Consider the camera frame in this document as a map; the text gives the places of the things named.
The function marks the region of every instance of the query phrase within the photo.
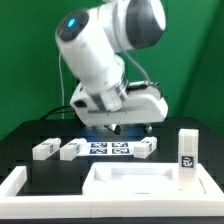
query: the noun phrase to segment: blue light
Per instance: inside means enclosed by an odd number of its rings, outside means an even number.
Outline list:
[[[68,21],[68,28],[73,27],[76,24],[76,19],[72,18]]]

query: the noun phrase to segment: black table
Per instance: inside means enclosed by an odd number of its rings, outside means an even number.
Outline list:
[[[93,162],[177,162],[178,133],[181,128],[199,130],[199,162],[224,190],[224,139],[192,118],[167,118],[153,124],[152,134],[142,126],[122,127],[120,135],[107,129],[84,127],[76,120],[35,120],[22,123],[0,142],[0,183],[19,165],[27,167],[28,180],[19,195],[78,195]],[[46,161],[33,161],[32,148],[47,138],[60,138],[61,146],[74,138],[88,142],[138,141],[155,136],[157,150],[147,159],[133,156],[77,157],[73,161],[60,161],[59,153]],[[224,217],[182,218],[102,218],[56,220],[0,220],[0,223],[224,223]]]

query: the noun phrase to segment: white tray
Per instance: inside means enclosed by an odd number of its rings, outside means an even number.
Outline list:
[[[26,168],[16,167],[0,186],[0,219],[224,216],[224,195],[197,165],[196,190],[178,190],[178,165],[95,163],[84,195],[16,196]]]

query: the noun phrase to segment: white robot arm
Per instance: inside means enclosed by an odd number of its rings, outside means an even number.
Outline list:
[[[87,126],[161,122],[168,111],[158,87],[129,83],[115,53],[154,46],[166,22],[160,0],[104,0],[106,4],[66,16],[56,42],[80,80],[71,106]]]

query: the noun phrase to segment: black cable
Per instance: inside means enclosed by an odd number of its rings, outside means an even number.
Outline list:
[[[63,110],[63,109],[66,109],[66,108],[71,108],[71,106],[57,107],[57,108],[55,108],[55,109],[49,111],[48,113],[46,113],[44,116],[42,116],[42,117],[40,118],[40,120],[45,120],[48,116],[50,116],[51,114],[54,114],[54,112],[59,111],[59,110]]]

